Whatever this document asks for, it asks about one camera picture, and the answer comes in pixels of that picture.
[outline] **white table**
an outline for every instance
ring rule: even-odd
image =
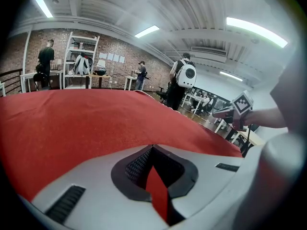
[[[127,84],[128,84],[128,81],[129,81],[129,80],[130,80],[130,83],[129,83],[129,88],[128,88],[128,90],[131,89],[131,83],[132,83],[132,81],[133,81],[133,80],[137,80],[137,78],[132,77],[132,76],[126,76],[124,90],[126,90],[126,87],[127,87]]]
[[[37,72],[31,72],[31,73],[20,75],[21,91],[22,91],[22,93],[26,93],[26,88],[25,88],[25,81],[26,81],[26,79],[28,79],[29,92],[31,92],[30,79],[32,79],[35,74],[37,74]],[[60,89],[62,89],[62,74],[63,74],[62,70],[51,70],[50,71],[50,76],[59,75],[59,88]]]
[[[247,129],[247,131],[237,131],[237,134],[235,135],[235,137],[233,138],[231,143],[234,143],[235,140],[239,136],[242,136],[243,138],[245,138],[247,140],[247,138],[248,138],[248,130],[249,129]],[[248,140],[254,146],[264,145],[264,143],[265,143],[265,141],[263,139],[261,139],[254,131],[250,131],[249,139]]]
[[[190,97],[190,98],[189,98],[189,102],[190,102],[191,98],[193,98],[193,99],[195,99],[195,100],[198,101],[198,104],[197,104],[197,106],[196,106],[196,108],[195,108],[195,111],[194,111],[194,114],[196,114],[196,111],[197,111],[198,107],[200,106],[200,103],[202,102],[202,98],[201,98],[201,97],[198,97],[198,96],[191,95],[191,94],[186,94],[186,96],[184,97],[184,100],[183,100],[183,103],[182,103],[181,107],[183,107],[184,102],[185,102],[186,99],[187,99],[187,96]]]
[[[5,82],[0,82],[0,90],[2,90],[2,95],[3,95],[3,96],[6,96],[4,85],[5,85]]]

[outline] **air conditioner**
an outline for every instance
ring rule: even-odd
[[[225,63],[227,60],[227,52],[217,48],[192,47],[190,54],[194,55],[196,58],[208,59],[222,63]]]

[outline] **paper on wall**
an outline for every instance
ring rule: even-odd
[[[106,59],[106,54],[104,54],[104,53],[99,53],[99,58]]]
[[[124,57],[124,56],[121,56],[120,59],[119,59],[119,62],[120,62],[120,63],[124,63],[124,62],[125,62],[125,57]]]
[[[118,55],[114,55],[113,61],[118,62],[119,56]]]
[[[107,59],[113,60],[113,56],[114,56],[114,54],[109,53],[108,56],[107,56]]]

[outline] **brick wall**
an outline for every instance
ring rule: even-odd
[[[33,31],[29,40],[27,57],[26,57],[26,73],[33,72],[37,65],[37,56],[39,50],[46,46],[47,40],[54,39],[55,59],[62,59],[64,62],[64,54],[67,46],[67,41],[70,32],[73,35],[94,37],[100,36],[98,42],[98,49],[94,59],[94,63],[98,62],[99,53],[113,53],[125,57],[125,62],[119,63],[111,60],[106,61],[106,73],[112,76],[112,88],[124,88],[125,76],[130,75],[133,69],[138,68],[138,63],[141,60],[145,61],[146,70],[148,72],[149,80],[145,80],[144,90],[151,90],[149,87],[154,86],[154,91],[160,90],[159,86],[166,89],[169,82],[170,67],[156,57],[148,54],[147,52],[125,43],[121,40],[98,34],[89,31],[71,30],[71,29],[46,29],[40,31]],[[80,79],[70,79],[74,84],[80,83]],[[54,78],[54,85],[58,83],[58,78]],[[98,87],[98,79],[93,78],[93,87]],[[102,87],[109,86],[107,80],[103,80]]]
[[[27,33],[22,33],[9,38],[5,42],[4,52],[0,59],[0,74],[23,68],[24,46],[26,40],[27,40]],[[5,86],[7,86],[5,88],[6,92],[9,92],[10,90],[20,85],[19,82],[14,83],[20,80],[20,78],[13,78],[11,80],[7,80],[17,76],[19,76],[18,72],[0,77],[0,81],[5,82]],[[12,90],[11,92],[8,93],[8,95],[17,93],[18,91],[21,91],[20,87],[17,87],[16,89]]]

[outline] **wooden floor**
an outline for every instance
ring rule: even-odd
[[[156,93],[152,92],[147,92],[147,94],[149,94],[151,97],[153,97],[155,100],[157,101],[161,101],[160,100],[160,96],[157,95]],[[216,128],[218,127],[218,123],[217,124],[213,124],[215,121],[215,118],[212,116],[208,116],[208,115],[204,115],[202,117],[194,114],[193,112],[190,111],[190,107],[187,105],[184,105],[183,107],[179,107],[178,111],[183,114],[184,116],[188,117],[189,119],[193,120],[196,123],[201,124],[202,126],[206,127],[207,129],[211,130],[211,131],[215,131]],[[219,130],[217,132],[218,135],[222,136],[223,138],[225,138],[229,133],[229,130]]]

